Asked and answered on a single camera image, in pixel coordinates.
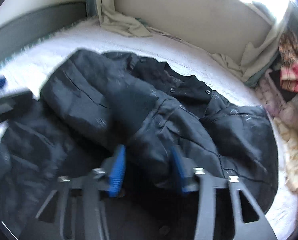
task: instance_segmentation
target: white bedsheet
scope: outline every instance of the white bedsheet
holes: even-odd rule
[[[129,51],[167,61],[179,74],[196,75],[199,80],[238,106],[260,104],[253,90],[223,69],[204,50],[157,34],[148,38],[127,38],[100,28],[96,18],[59,32],[53,38],[13,56],[0,70],[0,74],[7,79],[7,86],[0,91],[0,95],[29,88],[38,98],[40,89],[50,74],[79,48],[98,53]],[[0,139],[6,128],[6,123],[0,124]],[[266,217],[278,240],[285,240],[295,228],[298,195],[289,192],[284,185],[283,148],[276,130],[275,135],[279,149],[279,189]]]

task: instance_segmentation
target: red plaid cloth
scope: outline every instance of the red plaid cloth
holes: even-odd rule
[[[298,60],[290,67],[281,67],[280,85],[282,89],[298,93]]]

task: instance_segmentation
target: pink cloth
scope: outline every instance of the pink cloth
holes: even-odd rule
[[[279,117],[289,128],[298,133],[298,110],[292,102],[286,103],[283,99],[269,75],[270,72],[272,70],[268,69],[259,79],[255,88],[257,98],[273,118]]]
[[[290,67],[281,67],[280,84],[282,89],[298,93],[298,60]]]

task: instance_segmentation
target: metal bolt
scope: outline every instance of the metal bolt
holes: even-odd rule
[[[239,177],[238,176],[229,176],[229,182],[231,182],[231,183],[239,182]]]
[[[96,168],[92,170],[95,174],[105,174],[106,172],[102,168]]]
[[[69,182],[70,179],[68,176],[60,176],[60,177],[58,177],[58,181],[59,182]]]
[[[205,174],[203,168],[193,168],[194,174]]]

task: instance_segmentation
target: bed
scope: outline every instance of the bed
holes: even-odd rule
[[[128,51],[167,61],[179,74],[196,75],[238,106],[260,104],[253,90],[224,70],[206,51],[159,34],[147,38],[127,38],[102,29],[96,17],[81,21],[14,54],[0,68],[0,75],[7,79],[7,85],[0,90],[0,97],[29,88],[39,98],[40,89],[49,75],[79,48],[97,53]],[[6,122],[0,124],[0,139],[7,126]],[[296,226],[298,195],[291,193],[285,186],[284,152],[276,129],[274,132],[279,150],[279,188],[266,217],[277,239],[285,240]]]

